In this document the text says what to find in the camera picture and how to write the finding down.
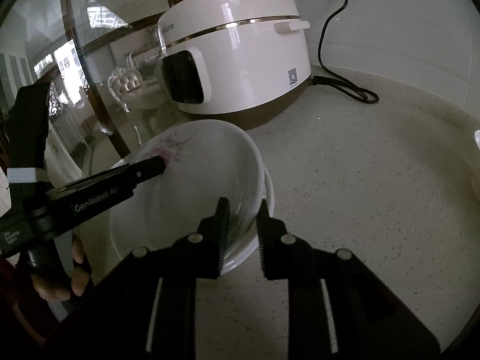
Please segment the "person left hand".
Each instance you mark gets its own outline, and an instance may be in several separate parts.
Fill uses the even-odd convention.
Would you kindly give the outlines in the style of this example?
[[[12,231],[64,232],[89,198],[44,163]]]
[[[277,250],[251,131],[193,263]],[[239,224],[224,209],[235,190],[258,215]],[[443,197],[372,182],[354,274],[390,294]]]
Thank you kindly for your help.
[[[39,296],[52,303],[81,297],[91,282],[91,266],[83,243],[72,234],[72,249],[68,260],[73,267],[68,274],[53,240],[34,252],[37,265],[32,269],[32,284]]]

